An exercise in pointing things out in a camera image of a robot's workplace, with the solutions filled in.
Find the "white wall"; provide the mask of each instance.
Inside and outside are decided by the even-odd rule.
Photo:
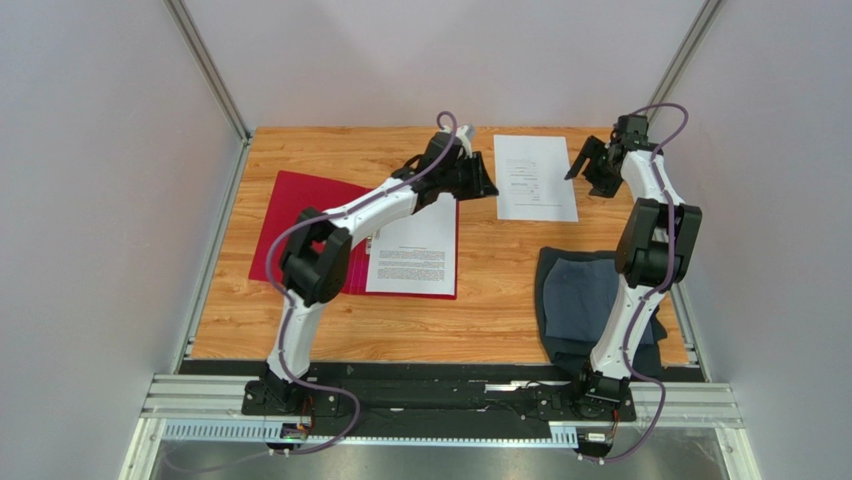
[[[250,128],[608,125],[701,0],[187,0]]]
[[[704,210],[685,285],[766,479],[849,478],[850,18],[843,0],[727,2],[672,98],[692,120],[666,166]]]
[[[237,140],[161,1],[0,11],[0,478],[115,478]]]

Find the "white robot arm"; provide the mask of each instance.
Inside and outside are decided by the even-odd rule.
[[[663,188],[660,188],[657,180],[654,178],[650,151],[629,152],[625,157],[624,163],[621,166],[621,176],[627,182],[628,187],[630,187],[633,200],[638,201],[640,198],[650,199],[655,200],[660,205],[667,206],[667,200],[663,195],[663,190],[666,190],[671,194],[674,205],[676,207],[681,205],[683,199],[675,193],[674,188],[672,188],[669,182],[669,177],[663,168],[663,156],[657,155],[654,158],[654,162],[656,162],[660,170],[664,182]],[[622,342],[624,336],[627,334],[627,327],[630,324],[633,314],[639,308],[639,305],[643,303],[643,297],[647,296],[648,299],[644,302],[644,307],[642,307],[642,311],[639,313],[627,343],[627,355],[632,364],[636,348],[639,346],[639,340],[645,332],[645,327],[651,319],[651,314],[654,313],[654,310],[656,310],[657,306],[666,296],[664,292],[652,293],[648,296],[653,290],[654,287],[646,285],[636,285],[631,288],[625,276],[619,275],[618,294],[615,297],[615,304],[612,307],[603,336],[592,350],[591,367],[594,370],[602,372],[604,376],[610,378],[630,377],[630,371],[622,361]]]
[[[344,213],[341,218],[329,220],[336,228],[345,228],[349,231],[351,239],[351,247],[354,248],[362,240],[372,235],[385,225],[407,217],[414,213],[414,208],[417,206],[417,193],[410,186],[405,186],[393,193],[385,195],[362,209],[352,214],[345,214],[352,210],[352,207],[360,202],[375,195],[378,192],[386,191],[395,185],[399,185],[403,181],[396,178],[389,178],[379,186],[376,190],[367,193],[352,202],[327,210],[326,214],[334,215],[335,213]],[[284,361],[287,362],[290,371],[296,377],[301,377],[308,371],[310,366],[311,345],[314,343],[314,336],[317,333],[319,320],[325,310],[327,302],[316,302],[310,306],[305,305],[305,299],[299,293],[291,290],[290,295],[295,300],[290,323],[284,334]],[[287,311],[285,305],[284,312],[281,316],[279,330],[284,328],[284,313]],[[272,348],[272,352],[267,358],[269,368],[275,373],[278,378],[288,380],[289,377],[284,373],[284,370],[279,361],[279,348],[276,344]]]
[[[574,383],[575,411],[590,418],[620,408],[627,398],[639,341],[666,292],[686,275],[701,224],[701,209],[685,204],[675,192],[662,152],[648,142],[647,132],[647,117],[619,117],[609,143],[589,137],[566,175],[576,177],[588,160],[583,175],[592,183],[593,195],[611,198],[626,181],[634,199],[616,249],[615,304],[603,336]],[[657,231],[663,233],[662,241],[655,239]]]
[[[325,212],[312,208],[302,212],[300,221],[318,216],[329,218],[294,232],[281,258],[283,284],[293,299],[293,310],[285,325],[289,307],[285,305],[278,337],[283,335],[283,341],[276,342],[267,358],[268,372],[273,375],[270,381],[290,383],[292,377],[301,377],[308,371],[320,317],[343,287],[352,248],[385,225],[433,203],[441,193],[450,193],[459,201],[497,195],[482,155],[471,149],[474,134],[470,125],[459,127],[454,137],[445,128],[432,138],[425,154],[409,160],[372,192]],[[453,144],[437,166],[410,185],[400,186],[436,162],[451,140]],[[321,252],[314,247],[317,242],[324,244]],[[281,364],[282,351],[292,376]]]

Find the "sheet of paper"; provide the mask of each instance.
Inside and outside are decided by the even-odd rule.
[[[576,222],[565,137],[494,135],[497,218]]]
[[[417,214],[373,235],[367,291],[453,295],[456,291],[456,200],[442,193]]]

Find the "wooden table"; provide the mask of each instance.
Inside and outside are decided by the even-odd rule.
[[[492,180],[495,134],[565,136],[573,152],[609,128],[478,127]],[[265,358],[282,301],[248,271],[279,170],[320,175],[374,188],[413,155],[435,128],[261,128],[257,131],[216,265],[193,358]],[[458,299],[338,296],[326,309],[311,357],[346,361],[543,363],[533,309],[539,249],[614,250],[633,206],[625,186],[613,199],[590,197],[574,180],[579,223],[498,221],[496,199],[462,202]],[[664,364],[688,362],[674,309],[663,303],[669,338]]]

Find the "dark blue cloth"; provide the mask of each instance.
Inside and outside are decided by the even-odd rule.
[[[565,370],[570,375],[578,375],[583,369],[583,364],[589,360],[592,349],[598,342],[599,337],[591,342],[577,340],[565,340],[563,338],[547,335],[547,316],[544,311],[544,283],[550,271],[558,260],[569,262],[593,262],[596,260],[614,261],[615,252],[566,252],[555,248],[544,247],[538,257],[538,266],[535,272],[535,315],[538,321],[538,332],[541,345],[547,352],[550,363]],[[655,343],[650,345],[640,344],[633,357],[633,367],[640,373],[651,377],[659,377],[663,373],[660,362],[660,347],[656,342],[666,338],[666,329],[657,320],[657,312],[651,316],[652,337]]]
[[[597,342],[603,336],[617,294],[614,260],[556,260],[544,280],[545,335]],[[649,322],[639,344],[653,343]]]

